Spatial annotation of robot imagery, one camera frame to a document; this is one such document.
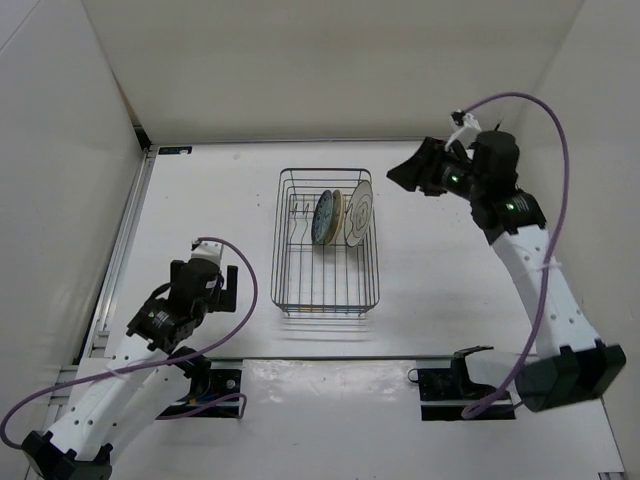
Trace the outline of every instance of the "metal wire rack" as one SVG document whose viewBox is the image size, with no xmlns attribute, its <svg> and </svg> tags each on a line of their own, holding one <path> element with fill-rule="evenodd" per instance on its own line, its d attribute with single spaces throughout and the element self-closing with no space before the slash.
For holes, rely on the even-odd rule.
<svg viewBox="0 0 640 480">
<path fill-rule="evenodd" d="M 314 245 L 311 222 L 320 195 L 339 189 L 348 204 L 371 173 L 353 168 L 289 168 L 280 173 L 271 298 L 288 315 L 362 315 L 380 299 L 375 211 L 356 247 L 344 228 L 330 245 Z"/>
</svg>

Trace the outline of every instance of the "wall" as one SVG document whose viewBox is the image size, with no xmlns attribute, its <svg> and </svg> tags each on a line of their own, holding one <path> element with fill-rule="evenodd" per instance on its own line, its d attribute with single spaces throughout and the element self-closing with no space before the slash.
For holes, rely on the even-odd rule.
<svg viewBox="0 0 640 480">
<path fill-rule="evenodd" d="M 79 0 L 2 2 L 0 48 L 4 415 L 77 352 L 141 152 Z M 44 407 L 18 414 L 14 441 Z M 0 477 L 26 469 L 0 448 Z"/>
<path fill-rule="evenodd" d="M 448 134 L 453 109 L 533 89 L 582 3 L 83 1 L 156 143 Z"/>
<path fill-rule="evenodd" d="M 640 478 L 640 3 L 583 6 L 537 94 L 557 111 L 572 159 L 569 214 L 559 257 L 578 299 L 605 341 L 620 343 L 626 369 L 605 397 L 623 461 Z M 561 194 L 557 134 L 537 107 L 516 132 L 523 187 L 555 221 Z"/>
</svg>

